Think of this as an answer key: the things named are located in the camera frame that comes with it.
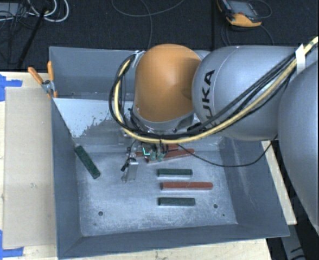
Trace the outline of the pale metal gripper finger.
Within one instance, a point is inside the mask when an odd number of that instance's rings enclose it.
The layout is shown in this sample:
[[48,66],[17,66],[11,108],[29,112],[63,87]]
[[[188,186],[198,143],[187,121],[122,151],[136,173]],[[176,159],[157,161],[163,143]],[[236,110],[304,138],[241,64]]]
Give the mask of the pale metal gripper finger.
[[128,159],[125,162],[125,164],[121,168],[121,171],[123,173],[121,180],[123,183],[131,182],[136,179],[138,165],[139,163],[136,159]]

